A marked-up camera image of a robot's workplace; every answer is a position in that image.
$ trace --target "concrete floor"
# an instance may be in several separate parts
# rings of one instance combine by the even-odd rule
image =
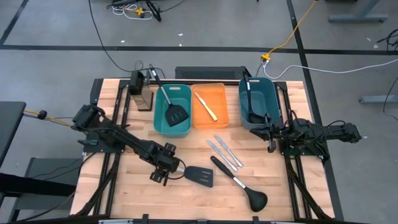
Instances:
[[[187,0],[162,15],[162,23],[131,21],[106,10],[109,0],[92,0],[93,14],[105,45],[275,47],[292,31],[285,1]],[[163,8],[179,0],[160,2]],[[22,0],[0,0],[0,34],[6,29]],[[319,1],[300,27],[306,49],[385,50],[374,44],[396,29],[398,3],[382,1],[375,12],[389,13],[383,24],[332,24],[329,14],[353,12],[363,1],[335,3]],[[298,19],[311,1],[293,0]],[[30,0],[14,26],[6,45],[90,45],[99,40],[87,1]],[[292,39],[287,48],[297,48]],[[260,53],[250,52],[110,52],[125,69],[136,60],[154,64],[174,77],[176,66],[245,65],[254,74]],[[384,63],[396,56],[308,55],[311,67],[351,70]],[[278,75],[289,65],[300,65],[298,54],[272,55],[268,72]],[[88,103],[94,78],[125,77],[102,51],[0,50],[0,100],[21,100],[29,110],[47,110],[54,116],[73,116]],[[345,220],[395,223],[398,207],[398,123],[384,116],[382,105],[361,105],[363,95],[385,95],[397,76],[398,63],[382,68],[332,75],[311,72],[322,121],[343,119],[358,126],[368,138],[358,144],[328,143]],[[303,80],[301,69],[289,70],[281,80]],[[398,116],[398,107],[388,105]],[[82,135],[68,128],[23,119],[1,172],[23,175],[31,157],[81,156],[76,142]],[[12,200],[0,210],[7,220]],[[49,214],[50,217],[62,215]]]

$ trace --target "dark teal bin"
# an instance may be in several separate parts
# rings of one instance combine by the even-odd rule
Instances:
[[[163,85],[172,104],[182,106],[189,118],[178,125],[170,127],[166,121],[165,113],[169,105],[159,88],[156,92],[154,129],[158,133],[170,138],[182,138],[189,134],[192,120],[192,92],[191,88],[182,84]]]
[[[251,89],[251,107],[253,112],[264,116],[266,113],[271,115],[271,122],[279,118],[279,106],[276,96],[274,83],[268,78],[249,78]],[[245,82],[239,82],[239,110],[241,113],[242,126],[246,129],[252,129],[262,124],[252,124],[248,121],[248,93]]]

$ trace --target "orange tray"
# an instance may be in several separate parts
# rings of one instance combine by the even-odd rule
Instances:
[[[228,108],[226,105],[225,86],[222,83],[194,84],[192,89],[193,126],[195,128],[225,128],[228,126]],[[198,93],[206,105],[216,115],[211,118],[205,107],[194,93]]]

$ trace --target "yellow cable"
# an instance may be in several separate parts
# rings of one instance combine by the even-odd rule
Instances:
[[[297,28],[299,28],[300,23],[304,20],[304,18],[307,16],[307,14],[311,11],[311,9],[314,7],[315,3],[317,3],[317,2],[318,2],[318,1],[314,1],[314,2],[312,3],[312,5],[310,6],[310,8],[307,10],[307,12],[304,14],[304,16],[303,16],[303,17],[301,18],[301,20],[298,22],[298,24],[297,24],[297,26],[294,28],[292,34],[289,36],[289,38],[286,40],[286,42],[285,42],[284,44],[282,44],[281,46],[275,47],[274,49],[270,50],[270,51],[269,51],[268,53],[266,53],[265,55],[261,55],[261,58],[262,58],[263,60],[271,60],[270,54],[271,54],[273,51],[275,51],[275,50],[277,50],[277,49],[279,49],[279,48],[281,48],[281,47],[284,47],[284,46],[290,41],[290,39],[293,37],[294,33],[296,32]]]
[[[39,112],[37,112],[37,111],[24,110],[24,112],[25,112],[25,113],[31,113],[31,114],[39,115]],[[45,118],[50,119],[50,120],[52,120],[52,121],[56,121],[56,122],[58,122],[58,123],[61,123],[61,124],[65,125],[65,126],[70,127],[70,124],[68,124],[68,123],[66,123],[66,122],[64,122],[64,121],[62,121],[62,120],[60,120],[60,119],[54,118],[53,116],[46,116]]]

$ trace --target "wooden tabletop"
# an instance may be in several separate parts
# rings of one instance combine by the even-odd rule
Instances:
[[[118,84],[118,79],[105,79],[103,82],[98,106],[105,110],[108,118],[112,117]],[[287,82],[287,86],[291,108],[299,118],[311,120],[303,83]],[[150,88],[156,93],[157,86]],[[151,139],[162,145],[166,142],[176,145],[176,156],[188,166],[213,169],[214,187],[208,188],[187,179],[169,180],[164,187],[149,179],[154,167],[126,148],[119,165],[111,218],[142,218],[142,214],[146,213],[149,218],[155,219],[252,220],[253,216],[258,216],[260,220],[294,220],[284,157],[278,149],[268,153],[267,142],[241,127],[238,86],[226,86],[226,95],[229,115],[227,128],[193,127],[187,137],[180,139],[165,138],[156,133],[153,127],[154,110],[140,112],[131,100],[127,119],[130,126],[127,130],[141,139]],[[119,112],[118,123],[121,117],[122,110]],[[234,174],[251,189],[267,194],[269,201],[265,209],[252,212],[242,188],[210,161],[210,156],[222,160],[205,142],[209,139],[218,145],[214,134],[221,136],[244,164]],[[78,212],[96,190],[103,157],[103,154],[96,154],[83,166],[71,214]],[[308,191],[324,212],[334,217],[321,160],[314,156],[303,156],[302,164]],[[300,216],[303,217],[302,197],[297,188],[296,192]],[[107,194],[108,190],[105,190],[101,213],[104,212]]]

